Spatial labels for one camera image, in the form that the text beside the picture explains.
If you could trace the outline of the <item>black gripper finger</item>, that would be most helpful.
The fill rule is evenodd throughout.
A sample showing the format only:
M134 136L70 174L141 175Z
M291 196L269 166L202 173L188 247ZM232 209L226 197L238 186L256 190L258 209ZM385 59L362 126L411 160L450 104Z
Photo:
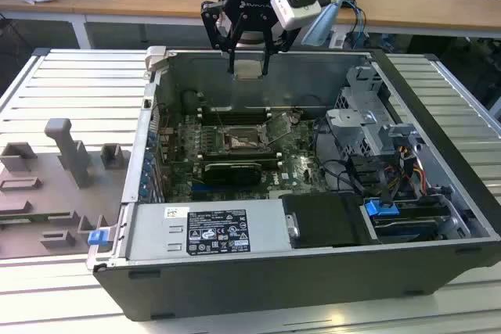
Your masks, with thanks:
M225 14L230 21L230 31L226 36L221 34L217 26L217 21L222 14ZM241 0L206 1L201 5L200 15L212 48L229 54L228 72L233 74L236 45L246 25L245 6L242 5Z
M292 31L284 30L277 40L273 40L271 19L265 14L262 14L261 32L265 43L261 73L263 76L266 76L269 72L269 62L271 56L279 52L288 52L299 35L299 29L297 28Z

